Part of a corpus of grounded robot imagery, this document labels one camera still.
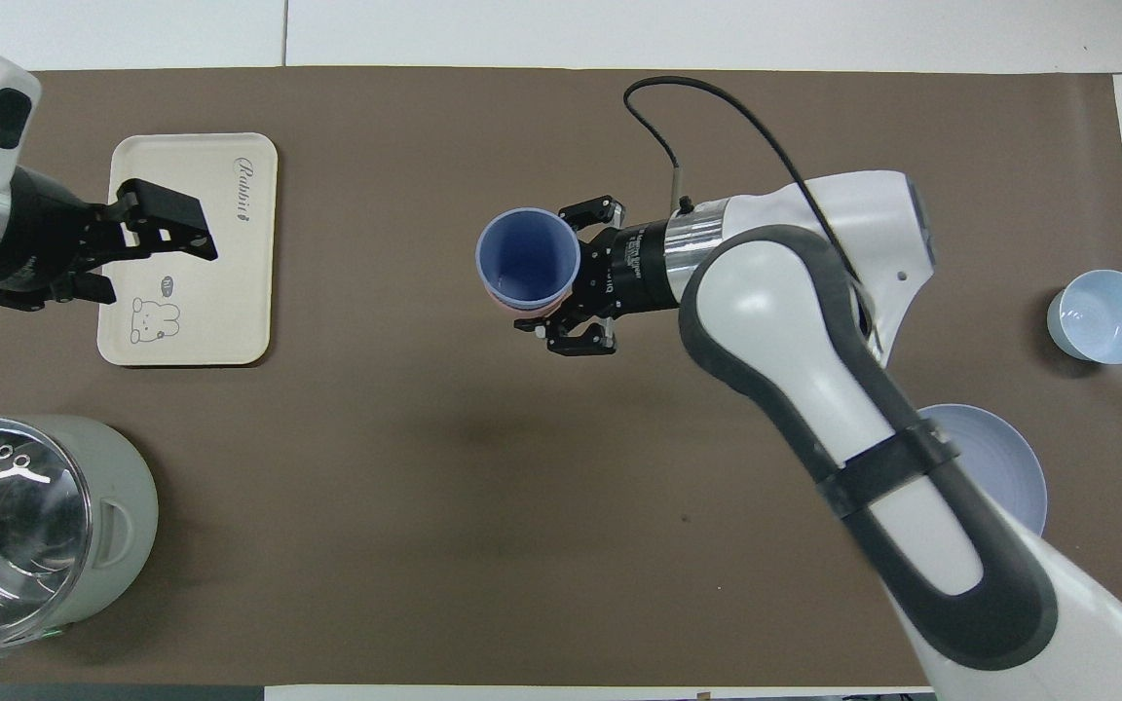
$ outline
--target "white pot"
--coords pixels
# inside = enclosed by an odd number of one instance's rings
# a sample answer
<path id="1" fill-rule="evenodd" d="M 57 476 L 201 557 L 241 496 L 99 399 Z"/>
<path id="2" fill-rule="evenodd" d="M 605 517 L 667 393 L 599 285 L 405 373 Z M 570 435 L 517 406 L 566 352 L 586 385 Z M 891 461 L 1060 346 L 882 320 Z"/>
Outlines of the white pot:
<path id="1" fill-rule="evenodd" d="M 158 498 L 141 454 L 84 417 L 0 417 L 0 647 L 104 609 L 150 555 Z"/>

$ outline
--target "brown tablecloth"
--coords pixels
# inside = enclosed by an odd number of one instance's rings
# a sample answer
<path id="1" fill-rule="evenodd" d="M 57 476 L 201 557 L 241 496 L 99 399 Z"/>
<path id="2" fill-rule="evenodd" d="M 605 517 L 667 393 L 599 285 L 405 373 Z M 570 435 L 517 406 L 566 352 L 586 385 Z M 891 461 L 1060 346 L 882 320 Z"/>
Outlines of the brown tablecloth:
<path id="1" fill-rule="evenodd" d="M 675 314 L 610 358 L 517 333 L 472 267 L 487 219 L 594 195 L 662 218 L 668 162 L 622 71 L 57 72 L 24 165 L 101 200 L 136 133 L 257 131 L 280 154 L 273 342 L 257 367 L 126 369 L 93 305 L 0 310 L 0 413 L 137 443 L 158 541 L 107 611 L 0 682 L 916 684 L 872 570 L 751 403 L 693 367 Z M 1046 538 L 1122 599 L 1122 367 L 1048 339 L 1050 296 L 1122 269 L 1107 76 L 707 75 L 806 176 L 919 184 L 938 275 L 891 369 L 1037 449 Z M 643 110 L 696 201 L 785 185 L 734 112 Z"/>

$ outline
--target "cartoon drawing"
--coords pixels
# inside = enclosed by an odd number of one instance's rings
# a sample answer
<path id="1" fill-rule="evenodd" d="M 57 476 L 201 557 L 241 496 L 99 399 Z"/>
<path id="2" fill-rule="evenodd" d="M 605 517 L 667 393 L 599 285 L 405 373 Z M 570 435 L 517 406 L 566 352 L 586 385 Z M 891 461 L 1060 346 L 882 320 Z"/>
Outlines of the cartoon drawing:
<path id="1" fill-rule="evenodd" d="M 160 305 L 147 298 L 136 297 L 132 301 L 132 332 L 129 340 L 134 343 L 157 341 L 165 335 L 180 333 L 180 307 Z"/>

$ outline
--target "glass lid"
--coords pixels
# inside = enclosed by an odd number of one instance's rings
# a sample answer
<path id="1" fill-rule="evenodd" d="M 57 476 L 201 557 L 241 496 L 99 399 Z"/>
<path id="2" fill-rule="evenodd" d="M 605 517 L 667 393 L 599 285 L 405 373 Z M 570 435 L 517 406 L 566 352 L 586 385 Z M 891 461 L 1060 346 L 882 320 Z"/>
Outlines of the glass lid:
<path id="1" fill-rule="evenodd" d="M 39 633 L 75 584 L 89 542 L 74 462 L 35 427 L 0 418 L 0 645 Z"/>

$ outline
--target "black strap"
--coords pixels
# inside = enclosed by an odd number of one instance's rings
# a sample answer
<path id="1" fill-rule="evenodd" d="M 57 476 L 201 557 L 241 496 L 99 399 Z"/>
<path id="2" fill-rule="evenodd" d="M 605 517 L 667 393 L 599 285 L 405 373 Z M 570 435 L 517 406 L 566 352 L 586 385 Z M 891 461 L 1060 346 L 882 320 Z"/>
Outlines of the black strap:
<path id="1" fill-rule="evenodd" d="M 958 450 L 941 439 L 938 425 L 922 418 L 852 458 L 845 468 L 816 483 L 816 491 L 845 519 L 957 455 Z"/>

